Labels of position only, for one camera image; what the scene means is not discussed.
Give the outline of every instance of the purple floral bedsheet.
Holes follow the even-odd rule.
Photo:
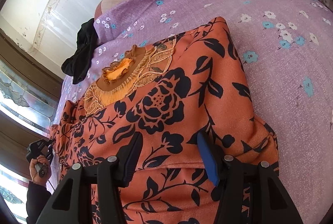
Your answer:
[[[317,0],[128,0],[95,21],[101,46],[80,84],[66,77],[56,120],[101,69],[144,46],[227,20],[254,110],[275,130],[280,178],[305,224],[333,202],[333,13]]]

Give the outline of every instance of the black cloth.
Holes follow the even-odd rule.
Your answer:
[[[77,50],[74,55],[65,60],[61,70],[73,77],[73,84],[83,81],[91,66],[91,59],[95,48],[97,47],[97,33],[94,28],[94,19],[81,25],[78,32]]]
[[[27,192],[27,224],[35,224],[44,206],[51,197],[46,187],[29,182]]]

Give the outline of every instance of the metal rivet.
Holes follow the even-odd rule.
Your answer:
[[[234,160],[234,157],[232,155],[230,155],[230,154],[226,154],[224,156],[224,160],[230,162],[230,161]]]
[[[117,160],[117,157],[115,155],[111,155],[108,157],[108,162],[115,162]]]
[[[77,169],[79,169],[79,168],[81,168],[81,164],[80,164],[80,163],[75,163],[75,164],[73,164],[73,166],[72,166],[72,169],[74,169],[74,170],[77,170]]]
[[[263,168],[268,168],[269,167],[269,163],[267,161],[261,161],[260,162],[260,165],[263,167]]]

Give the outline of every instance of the blue flower print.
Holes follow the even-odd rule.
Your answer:
[[[295,39],[295,43],[298,44],[299,46],[304,45],[305,39],[303,36],[297,36]]]
[[[308,78],[308,77],[304,78],[303,86],[304,86],[304,91],[306,92],[308,97],[313,96],[313,85],[312,85],[312,81],[310,78]]]
[[[246,63],[256,63],[258,55],[254,51],[247,51],[243,54],[243,58]]]
[[[144,41],[139,45],[139,47],[144,47],[146,44],[147,44],[147,40],[144,40]]]
[[[280,40],[280,45],[282,48],[286,48],[286,49],[290,48],[290,43],[286,40]]]
[[[264,30],[274,28],[274,24],[269,21],[263,21],[262,25],[264,26]]]

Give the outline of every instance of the glass pane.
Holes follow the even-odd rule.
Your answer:
[[[19,223],[26,224],[28,179],[0,165],[0,194]]]
[[[58,103],[21,79],[0,61],[0,110],[25,127],[49,133]]]

